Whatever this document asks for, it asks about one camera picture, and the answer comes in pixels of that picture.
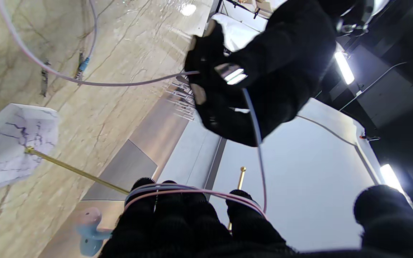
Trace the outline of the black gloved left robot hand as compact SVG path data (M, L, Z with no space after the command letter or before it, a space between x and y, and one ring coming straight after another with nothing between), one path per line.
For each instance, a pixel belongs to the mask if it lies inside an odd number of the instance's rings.
M185 59L202 124L220 137L250 147L257 142L243 94L255 111L261 138L289 122L318 91L336 49L330 0L288 0L265 30L243 49L224 55L221 24L210 22L203 37L194 35Z

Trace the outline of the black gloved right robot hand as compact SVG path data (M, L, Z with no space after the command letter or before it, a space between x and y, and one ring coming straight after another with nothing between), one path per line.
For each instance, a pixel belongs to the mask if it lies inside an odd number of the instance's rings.
M413 209L396 189L378 185L357 197L359 249L300 253L254 209L226 201L232 232L203 193L128 199L101 258L413 258Z

